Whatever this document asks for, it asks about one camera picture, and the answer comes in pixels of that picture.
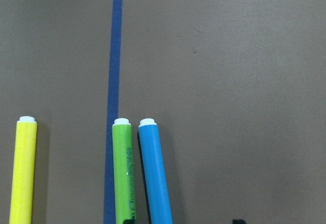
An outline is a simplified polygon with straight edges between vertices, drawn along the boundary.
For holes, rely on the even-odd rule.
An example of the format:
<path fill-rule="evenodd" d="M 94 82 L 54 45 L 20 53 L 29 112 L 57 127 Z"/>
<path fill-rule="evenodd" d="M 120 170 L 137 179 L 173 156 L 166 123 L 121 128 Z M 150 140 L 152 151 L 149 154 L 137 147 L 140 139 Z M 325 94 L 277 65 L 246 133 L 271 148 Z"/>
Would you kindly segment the blue highlighter pen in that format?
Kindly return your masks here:
<path fill-rule="evenodd" d="M 150 218 L 152 223 L 173 223 L 158 125 L 152 118 L 138 127 Z"/>

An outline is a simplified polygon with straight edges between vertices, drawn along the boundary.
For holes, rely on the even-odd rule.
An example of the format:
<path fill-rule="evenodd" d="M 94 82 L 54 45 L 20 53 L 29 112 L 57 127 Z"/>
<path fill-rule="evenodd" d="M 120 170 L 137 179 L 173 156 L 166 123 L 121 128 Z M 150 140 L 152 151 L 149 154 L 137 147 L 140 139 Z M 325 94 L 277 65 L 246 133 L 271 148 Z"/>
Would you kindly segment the blue tape grid lines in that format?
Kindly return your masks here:
<path fill-rule="evenodd" d="M 119 111 L 122 9 L 123 0 L 113 0 L 107 90 L 103 223 L 116 222 L 112 125 Z"/>

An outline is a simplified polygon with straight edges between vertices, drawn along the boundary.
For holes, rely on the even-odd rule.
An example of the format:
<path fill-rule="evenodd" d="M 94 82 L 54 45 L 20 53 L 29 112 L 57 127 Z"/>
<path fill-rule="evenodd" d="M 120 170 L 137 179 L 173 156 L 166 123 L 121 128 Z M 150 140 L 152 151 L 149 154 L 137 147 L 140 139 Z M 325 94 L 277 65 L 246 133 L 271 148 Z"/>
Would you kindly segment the green highlighter pen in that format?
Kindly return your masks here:
<path fill-rule="evenodd" d="M 112 125 L 116 223 L 136 223 L 132 127 L 127 118 Z"/>

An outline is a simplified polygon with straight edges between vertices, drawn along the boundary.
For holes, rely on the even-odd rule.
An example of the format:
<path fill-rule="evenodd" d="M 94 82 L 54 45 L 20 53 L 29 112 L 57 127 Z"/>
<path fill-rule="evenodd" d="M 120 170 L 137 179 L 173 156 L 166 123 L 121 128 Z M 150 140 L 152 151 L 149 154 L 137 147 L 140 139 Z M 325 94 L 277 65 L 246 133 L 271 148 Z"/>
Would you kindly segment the yellow highlighter pen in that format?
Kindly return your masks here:
<path fill-rule="evenodd" d="M 16 123 L 9 223 L 31 223 L 37 122 L 22 116 Z"/>

